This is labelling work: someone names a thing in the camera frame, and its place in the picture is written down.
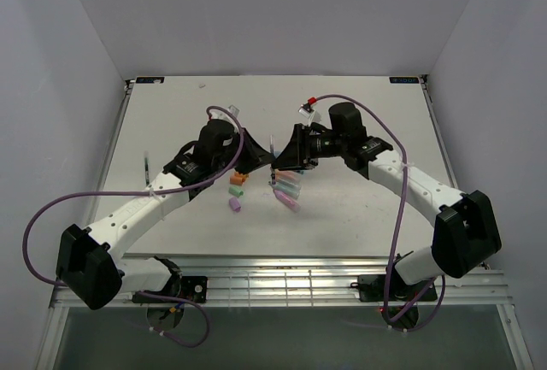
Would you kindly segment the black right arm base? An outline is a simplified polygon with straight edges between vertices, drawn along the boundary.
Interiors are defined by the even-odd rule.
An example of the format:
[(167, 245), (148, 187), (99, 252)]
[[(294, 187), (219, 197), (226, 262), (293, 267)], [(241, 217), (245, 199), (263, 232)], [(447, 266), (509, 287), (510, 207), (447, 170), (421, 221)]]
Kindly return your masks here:
[[(421, 281), (416, 285), (406, 285), (404, 282), (390, 283), (389, 301), (409, 302), (426, 286), (427, 281)], [(363, 274), (350, 284), (350, 288), (358, 291), (361, 302), (382, 302), (384, 300), (385, 275)], [(434, 302), (438, 300), (435, 285), (429, 285), (426, 292), (419, 299), (420, 302)]]

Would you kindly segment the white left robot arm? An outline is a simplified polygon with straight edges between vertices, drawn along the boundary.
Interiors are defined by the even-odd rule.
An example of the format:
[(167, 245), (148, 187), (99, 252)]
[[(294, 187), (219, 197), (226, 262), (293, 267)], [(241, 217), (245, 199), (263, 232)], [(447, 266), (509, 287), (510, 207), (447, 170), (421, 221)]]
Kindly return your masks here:
[(63, 232), (57, 277), (92, 310), (123, 292), (174, 300), (181, 293), (179, 267), (158, 256), (129, 261), (126, 252), (169, 213), (209, 188), (214, 176), (231, 169), (251, 173), (273, 159), (246, 131), (238, 132), (226, 120), (210, 120), (141, 195), (85, 228), (71, 225)]

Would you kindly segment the orange pink highlighter pen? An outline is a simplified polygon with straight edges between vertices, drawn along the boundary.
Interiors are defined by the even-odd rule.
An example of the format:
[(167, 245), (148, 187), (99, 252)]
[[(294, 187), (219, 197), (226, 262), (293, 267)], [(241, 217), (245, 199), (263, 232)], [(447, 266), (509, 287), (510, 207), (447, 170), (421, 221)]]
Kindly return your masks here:
[(276, 178), (277, 179), (283, 179), (288, 180), (291, 182), (299, 182), (300, 181), (300, 175), (298, 173), (290, 172), (290, 171), (277, 171), (276, 172)]

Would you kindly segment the purple pink highlighter cap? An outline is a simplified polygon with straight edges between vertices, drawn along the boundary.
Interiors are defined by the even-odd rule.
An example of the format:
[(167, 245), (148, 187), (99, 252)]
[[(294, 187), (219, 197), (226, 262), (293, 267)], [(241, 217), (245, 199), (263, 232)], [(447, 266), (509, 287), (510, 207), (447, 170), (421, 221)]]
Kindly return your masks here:
[(241, 210), (241, 203), (236, 197), (231, 197), (228, 203), (233, 212), (238, 213)]

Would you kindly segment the salmon orange marker cap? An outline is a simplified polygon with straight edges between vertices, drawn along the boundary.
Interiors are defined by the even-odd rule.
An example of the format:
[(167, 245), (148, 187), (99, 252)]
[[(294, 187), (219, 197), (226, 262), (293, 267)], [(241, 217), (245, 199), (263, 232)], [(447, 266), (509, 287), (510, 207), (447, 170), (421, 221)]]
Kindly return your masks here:
[(245, 175), (234, 174), (230, 177), (229, 181), (232, 185), (242, 185), (247, 180)]

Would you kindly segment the purple thin gel pen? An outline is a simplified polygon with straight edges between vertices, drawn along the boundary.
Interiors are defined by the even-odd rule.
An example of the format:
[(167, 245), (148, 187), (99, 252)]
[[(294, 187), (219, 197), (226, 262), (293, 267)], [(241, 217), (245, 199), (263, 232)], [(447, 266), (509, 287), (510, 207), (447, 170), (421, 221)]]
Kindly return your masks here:
[(274, 149), (274, 136), (273, 134), (270, 135), (269, 138), (269, 148), (270, 148), (270, 155), (272, 157), (272, 161), (270, 162), (270, 185), (274, 186), (276, 183), (276, 176), (275, 176), (275, 170), (274, 170), (274, 160), (275, 160), (275, 149)]

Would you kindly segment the two thin pens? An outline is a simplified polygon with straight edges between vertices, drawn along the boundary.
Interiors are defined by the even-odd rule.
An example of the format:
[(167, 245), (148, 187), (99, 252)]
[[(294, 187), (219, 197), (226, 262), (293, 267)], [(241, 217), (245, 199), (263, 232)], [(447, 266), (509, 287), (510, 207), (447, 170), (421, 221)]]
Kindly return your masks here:
[(144, 152), (144, 180), (145, 185), (148, 186), (150, 184), (150, 165), (148, 151)]

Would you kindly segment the green highlighter cap piece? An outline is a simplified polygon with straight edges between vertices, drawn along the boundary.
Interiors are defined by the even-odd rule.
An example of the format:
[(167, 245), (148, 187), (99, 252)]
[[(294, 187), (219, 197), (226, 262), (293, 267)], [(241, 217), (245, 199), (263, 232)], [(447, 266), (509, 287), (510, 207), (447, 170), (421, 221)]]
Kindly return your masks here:
[(241, 197), (244, 194), (244, 190), (241, 186), (238, 185), (231, 185), (228, 188), (228, 192), (233, 195), (234, 197)]

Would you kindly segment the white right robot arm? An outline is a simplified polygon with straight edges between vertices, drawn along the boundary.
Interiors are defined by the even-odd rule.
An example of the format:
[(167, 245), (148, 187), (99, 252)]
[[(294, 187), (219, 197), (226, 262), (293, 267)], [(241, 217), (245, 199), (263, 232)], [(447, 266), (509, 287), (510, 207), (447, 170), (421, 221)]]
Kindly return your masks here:
[(465, 193), (410, 166), (403, 152), (368, 134), (354, 103), (336, 103), (331, 125), (296, 124), (290, 142), (274, 159), (282, 171), (311, 170), (322, 158), (340, 157), (350, 170), (398, 195), (433, 228), (432, 243), (394, 258), (385, 286), (405, 299), (417, 284), (438, 276), (459, 279), (502, 248), (490, 198)]

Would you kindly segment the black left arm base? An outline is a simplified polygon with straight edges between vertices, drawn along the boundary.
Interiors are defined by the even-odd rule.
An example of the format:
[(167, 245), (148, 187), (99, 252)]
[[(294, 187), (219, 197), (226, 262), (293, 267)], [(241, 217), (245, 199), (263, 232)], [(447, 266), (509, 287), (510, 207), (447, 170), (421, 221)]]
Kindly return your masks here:
[(172, 276), (159, 291), (138, 291), (133, 303), (179, 303), (179, 299), (196, 303), (207, 301), (208, 278), (206, 276)]

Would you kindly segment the orange capped marker pen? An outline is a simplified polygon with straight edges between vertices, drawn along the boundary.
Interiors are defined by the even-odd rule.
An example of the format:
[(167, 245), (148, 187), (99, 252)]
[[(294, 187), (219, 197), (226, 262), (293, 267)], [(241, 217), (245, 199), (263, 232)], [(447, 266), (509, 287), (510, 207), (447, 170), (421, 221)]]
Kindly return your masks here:
[(277, 179), (276, 185), (280, 185), (281, 187), (284, 187), (290, 191), (299, 192), (301, 190), (301, 186), (298, 183), (293, 183), (291, 181)]

